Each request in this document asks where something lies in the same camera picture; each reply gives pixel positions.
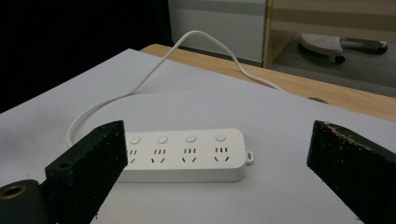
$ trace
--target white table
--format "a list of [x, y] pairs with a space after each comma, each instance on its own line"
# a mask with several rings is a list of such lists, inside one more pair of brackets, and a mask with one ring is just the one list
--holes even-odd
[[[70, 122], [131, 90], [160, 58], [125, 50], [0, 114], [0, 186], [32, 178], [67, 150]], [[396, 123], [167, 61], [133, 96], [106, 105], [76, 132], [124, 120], [126, 132], [236, 128], [254, 164], [230, 183], [117, 183], [92, 223], [361, 223], [306, 166], [314, 120], [392, 149]]]

